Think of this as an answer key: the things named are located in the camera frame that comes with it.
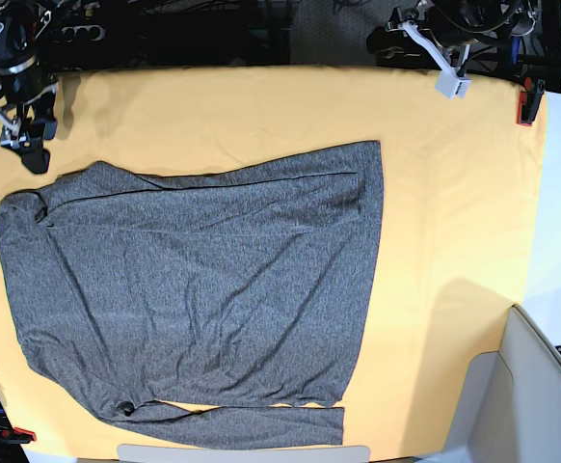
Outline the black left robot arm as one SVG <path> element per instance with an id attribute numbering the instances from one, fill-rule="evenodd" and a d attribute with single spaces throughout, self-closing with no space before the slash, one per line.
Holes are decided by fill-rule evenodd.
<path id="1" fill-rule="evenodd" d="M 366 49 L 380 60 L 428 58 L 426 49 L 401 29 L 404 22 L 447 59 L 471 45 L 510 48 L 533 32 L 540 13 L 537 1 L 419 1 L 395 8 L 367 37 Z"/>

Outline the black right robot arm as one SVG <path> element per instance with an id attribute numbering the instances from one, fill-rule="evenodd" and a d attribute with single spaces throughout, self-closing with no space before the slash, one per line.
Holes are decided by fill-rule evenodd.
<path id="1" fill-rule="evenodd" d="M 48 171 L 44 143 L 58 125 L 58 79 L 43 68 L 38 52 L 57 11 L 46 1 L 0 1 L 0 147 L 36 175 Z"/>

